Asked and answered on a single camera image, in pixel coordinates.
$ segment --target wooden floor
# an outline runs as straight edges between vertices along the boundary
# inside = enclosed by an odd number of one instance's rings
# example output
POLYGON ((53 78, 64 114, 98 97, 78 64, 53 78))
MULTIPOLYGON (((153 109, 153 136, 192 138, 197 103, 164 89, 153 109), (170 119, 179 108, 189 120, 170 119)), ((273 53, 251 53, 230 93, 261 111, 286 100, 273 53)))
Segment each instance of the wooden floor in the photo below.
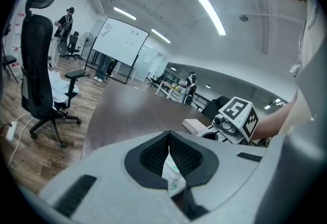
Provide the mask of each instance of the wooden floor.
MULTIPOLYGON (((82 64, 84 63, 80 62, 80 60, 74 61, 72 58, 70 60, 60 58, 58 67, 55 70, 60 72, 61 78, 65 79, 65 73, 82 69, 82 64)), ((86 71, 88 74, 92 74, 92 76, 90 78, 84 77, 77 81, 76 85, 80 92, 72 99, 71 105, 88 102, 97 103, 100 94, 107 84, 107 81, 99 83, 93 80, 95 73, 93 70, 87 69, 86 71)), ((2 125, 15 121, 16 118, 26 113, 26 110, 21 106, 20 79, 19 85, 13 78, 8 79, 6 74, 4 74, 3 79, 4 94, 0 104, 0 122, 2 125)), ((138 86, 140 90, 156 91, 154 87, 147 86, 146 82, 129 80, 128 84, 126 86, 138 86)), ((86 129, 94 108, 95 105, 83 105, 71 107, 67 110, 70 115, 78 116, 82 120, 81 125, 77 125, 74 122, 57 121, 60 136, 67 145, 65 149, 60 148, 51 123, 47 123, 36 131, 37 140, 31 139, 29 129, 38 121, 33 119, 23 131, 18 150, 10 164, 10 171, 17 183, 38 193, 55 175, 79 161, 86 129)), ((1 150, 7 162, 18 143, 21 130, 30 119, 31 115, 29 114, 19 119, 15 139, 12 142, 8 142, 6 138, 1 138, 1 150)))

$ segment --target standing fan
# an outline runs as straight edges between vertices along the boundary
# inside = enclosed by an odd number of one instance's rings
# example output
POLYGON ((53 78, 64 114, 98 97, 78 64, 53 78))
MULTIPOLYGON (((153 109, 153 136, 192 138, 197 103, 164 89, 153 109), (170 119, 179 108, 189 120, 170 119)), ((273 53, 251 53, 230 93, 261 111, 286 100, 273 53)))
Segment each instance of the standing fan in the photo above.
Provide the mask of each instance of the standing fan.
POLYGON ((92 35, 92 33, 89 32, 85 32, 81 37, 80 37, 80 44, 83 47, 82 53, 81 53, 81 57, 84 51, 85 47, 90 47, 92 45, 94 41, 94 37, 92 35))

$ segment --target ceiling light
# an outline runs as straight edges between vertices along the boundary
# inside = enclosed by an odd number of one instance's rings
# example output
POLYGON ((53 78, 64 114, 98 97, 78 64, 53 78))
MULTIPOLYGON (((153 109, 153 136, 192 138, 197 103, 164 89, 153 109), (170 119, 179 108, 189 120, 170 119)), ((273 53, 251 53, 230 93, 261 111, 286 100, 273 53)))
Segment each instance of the ceiling light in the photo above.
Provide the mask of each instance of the ceiling light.
POLYGON ((154 34, 156 34, 157 36, 159 36, 160 38, 162 38, 165 42, 170 43, 169 40, 167 40, 164 36, 162 36, 159 32, 157 32, 156 30, 152 29, 151 30, 154 34))
POLYGON ((133 20, 136 20, 136 17, 132 16, 131 14, 128 14, 128 13, 125 12, 124 10, 121 10, 121 9, 119 9, 119 8, 116 8, 116 7, 114 7, 113 9, 114 9, 115 11, 118 11, 119 13, 124 14, 125 16, 130 17, 130 18, 133 19, 133 20))
POLYGON ((220 18, 218 17, 216 11, 214 10, 213 6, 209 2, 209 0, 198 0, 204 9, 207 11, 208 15, 210 16, 211 20, 215 24, 219 35, 226 35, 226 31, 220 21, 220 18))
POLYGON ((150 45, 148 45, 148 44, 146 44, 146 43, 144 43, 144 44, 147 45, 149 48, 153 49, 153 47, 151 47, 150 45))

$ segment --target power strip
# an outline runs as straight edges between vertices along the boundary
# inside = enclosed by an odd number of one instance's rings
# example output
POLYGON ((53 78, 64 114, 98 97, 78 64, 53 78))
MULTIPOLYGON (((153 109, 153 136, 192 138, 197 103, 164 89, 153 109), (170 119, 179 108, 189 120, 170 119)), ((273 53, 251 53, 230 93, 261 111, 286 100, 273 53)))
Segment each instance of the power strip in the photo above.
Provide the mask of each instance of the power strip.
POLYGON ((11 122, 10 124, 11 124, 11 127, 7 131, 6 139, 8 141, 13 141, 15 132, 16 132, 16 128, 17 128, 17 122, 14 121, 14 122, 11 122))

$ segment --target office room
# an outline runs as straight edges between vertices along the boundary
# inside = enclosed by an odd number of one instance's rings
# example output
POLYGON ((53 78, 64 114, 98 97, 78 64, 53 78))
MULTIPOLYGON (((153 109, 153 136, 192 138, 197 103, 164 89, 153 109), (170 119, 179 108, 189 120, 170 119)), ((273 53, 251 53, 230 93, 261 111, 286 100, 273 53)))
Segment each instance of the office room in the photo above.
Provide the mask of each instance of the office room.
POLYGON ((305 216, 327 158, 320 0, 7 3, 3 176, 31 219, 305 216))

